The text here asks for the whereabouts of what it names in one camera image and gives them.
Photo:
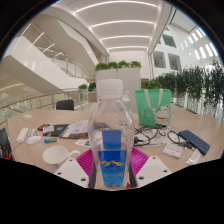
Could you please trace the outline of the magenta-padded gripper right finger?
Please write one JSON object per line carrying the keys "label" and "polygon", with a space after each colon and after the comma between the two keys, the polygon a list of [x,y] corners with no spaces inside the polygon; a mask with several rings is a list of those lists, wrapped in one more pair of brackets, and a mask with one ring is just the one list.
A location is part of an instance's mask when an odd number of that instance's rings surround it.
{"label": "magenta-padded gripper right finger", "polygon": [[147,156],[139,149],[132,148],[129,168],[132,188],[143,187],[169,174],[171,171],[157,156]]}

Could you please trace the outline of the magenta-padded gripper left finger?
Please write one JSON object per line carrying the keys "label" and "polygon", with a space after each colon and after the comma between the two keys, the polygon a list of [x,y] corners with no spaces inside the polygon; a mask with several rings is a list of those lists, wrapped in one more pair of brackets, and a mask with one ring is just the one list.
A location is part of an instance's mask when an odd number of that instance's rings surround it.
{"label": "magenta-padded gripper left finger", "polygon": [[93,189],[96,182],[96,169],[91,150],[76,159],[68,158],[55,174],[84,188]]}

